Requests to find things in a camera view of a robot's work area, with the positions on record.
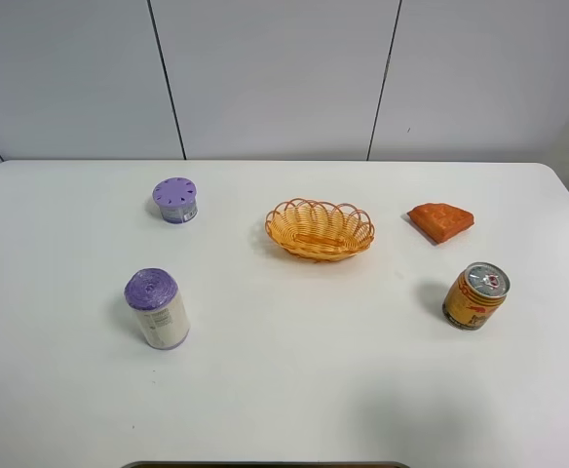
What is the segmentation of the orange waffle wedge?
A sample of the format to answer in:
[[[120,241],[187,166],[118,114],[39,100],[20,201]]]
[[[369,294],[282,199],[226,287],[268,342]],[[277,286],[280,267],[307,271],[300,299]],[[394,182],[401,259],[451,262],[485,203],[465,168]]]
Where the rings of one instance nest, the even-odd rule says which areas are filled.
[[[474,215],[444,203],[426,203],[407,213],[436,244],[442,244],[474,225]]]

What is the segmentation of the orange woven basket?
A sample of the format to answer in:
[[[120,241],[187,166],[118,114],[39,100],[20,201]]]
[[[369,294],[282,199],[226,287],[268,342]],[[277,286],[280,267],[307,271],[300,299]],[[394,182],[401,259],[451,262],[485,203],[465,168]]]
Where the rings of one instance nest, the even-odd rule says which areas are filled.
[[[317,261],[336,262],[371,246],[375,226],[364,210],[352,204],[333,204],[294,198],[266,214],[268,237],[289,254]]]

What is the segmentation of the purple lidded air freshener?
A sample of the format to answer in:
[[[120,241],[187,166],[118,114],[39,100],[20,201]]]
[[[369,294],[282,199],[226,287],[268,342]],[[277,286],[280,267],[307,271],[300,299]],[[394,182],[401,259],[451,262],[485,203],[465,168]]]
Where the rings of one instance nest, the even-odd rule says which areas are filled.
[[[159,182],[153,189],[152,198],[160,210],[162,219],[168,223],[182,224],[192,220],[198,213],[197,188],[185,177],[171,177]]]

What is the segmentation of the purple trash bag roll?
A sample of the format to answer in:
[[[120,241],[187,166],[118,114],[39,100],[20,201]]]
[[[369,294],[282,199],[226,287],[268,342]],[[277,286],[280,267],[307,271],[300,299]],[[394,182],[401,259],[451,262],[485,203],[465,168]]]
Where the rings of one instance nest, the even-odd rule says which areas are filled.
[[[125,285],[124,298],[152,348],[172,350],[188,336],[190,322],[178,284],[167,271],[137,271]]]

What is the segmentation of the gold drink can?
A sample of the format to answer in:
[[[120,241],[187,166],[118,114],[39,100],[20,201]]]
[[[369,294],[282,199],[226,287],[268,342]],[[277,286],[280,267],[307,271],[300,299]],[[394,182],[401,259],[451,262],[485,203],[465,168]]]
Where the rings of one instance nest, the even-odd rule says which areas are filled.
[[[488,262],[468,265],[456,278],[442,303],[447,321],[461,330],[479,330],[506,300],[511,282]]]

